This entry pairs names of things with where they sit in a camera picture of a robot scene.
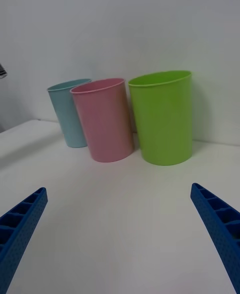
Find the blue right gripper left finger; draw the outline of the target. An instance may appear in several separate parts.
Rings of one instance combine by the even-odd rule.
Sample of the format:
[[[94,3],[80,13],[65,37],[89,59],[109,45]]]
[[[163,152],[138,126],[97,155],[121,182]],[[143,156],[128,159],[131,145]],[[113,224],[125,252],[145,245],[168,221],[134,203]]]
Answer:
[[[48,203],[41,187],[0,217],[0,293],[5,294]]]

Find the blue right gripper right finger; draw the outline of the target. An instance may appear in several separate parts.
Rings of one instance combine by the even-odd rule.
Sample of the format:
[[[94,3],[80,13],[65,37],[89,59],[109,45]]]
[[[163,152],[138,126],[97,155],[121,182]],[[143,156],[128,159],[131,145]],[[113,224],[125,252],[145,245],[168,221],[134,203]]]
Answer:
[[[240,293],[240,213],[198,183],[192,184],[190,198],[235,292]]]

